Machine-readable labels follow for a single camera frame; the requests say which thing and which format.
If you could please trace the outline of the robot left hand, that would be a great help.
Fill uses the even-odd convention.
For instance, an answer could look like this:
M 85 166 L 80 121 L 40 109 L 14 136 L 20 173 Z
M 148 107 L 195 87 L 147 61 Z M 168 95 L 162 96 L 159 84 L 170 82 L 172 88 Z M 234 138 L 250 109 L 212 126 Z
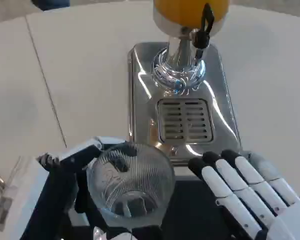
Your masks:
M 132 230 L 124 227 L 110 227 L 97 207 L 93 205 L 85 167 L 105 150 L 116 153 L 116 156 L 109 158 L 110 163 L 116 171 L 125 173 L 129 170 L 127 158 L 136 157 L 139 148 L 126 141 L 118 144 L 105 143 L 101 147 L 95 143 L 88 143 L 64 160 L 59 160 L 58 157 L 53 157 L 48 153 L 37 158 L 49 175 L 21 236 L 22 240 L 56 240 L 62 221 L 71 205 L 74 205 L 77 213 L 85 213 L 88 222 L 93 227 L 99 227 L 105 231 L 108 239 L 113 239 L 123 233 L 138 240 L 163 239 L 162 230 L 155 225 Z

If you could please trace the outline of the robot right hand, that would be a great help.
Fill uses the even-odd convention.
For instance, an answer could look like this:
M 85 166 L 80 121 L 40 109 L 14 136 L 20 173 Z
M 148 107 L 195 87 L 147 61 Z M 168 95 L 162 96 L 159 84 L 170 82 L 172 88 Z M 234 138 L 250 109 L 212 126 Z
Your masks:
M 205 152 L 188 168 L 209 188 L 234 240 L 300 240 L 300 196 L 262 156 Z

